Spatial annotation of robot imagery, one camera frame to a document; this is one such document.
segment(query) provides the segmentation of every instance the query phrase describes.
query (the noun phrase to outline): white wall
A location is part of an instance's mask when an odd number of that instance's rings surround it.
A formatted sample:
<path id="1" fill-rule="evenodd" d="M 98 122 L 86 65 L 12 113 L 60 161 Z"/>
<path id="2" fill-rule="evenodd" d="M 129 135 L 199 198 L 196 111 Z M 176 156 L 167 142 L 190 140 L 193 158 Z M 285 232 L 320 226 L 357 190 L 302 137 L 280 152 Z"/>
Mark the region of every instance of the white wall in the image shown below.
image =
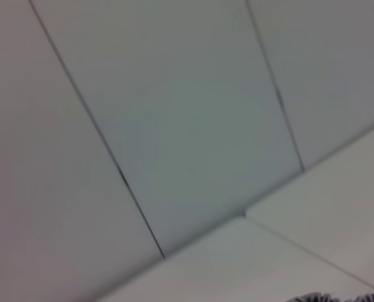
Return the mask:
<path id="1" fill-rule="evenodd" d="M 374 125 L 374 0 L 250 0 L 307 167 Z"/>
<path id="2" fill-rule="evenodd" d="M 158 259 L 28 3 L 0 0 L 0 302 L 88 301 Z"/>
<path id="3" fill-rule="evenodd" d="M 35 2 L 165 252 L 300 170 L 244 1 Z"/>

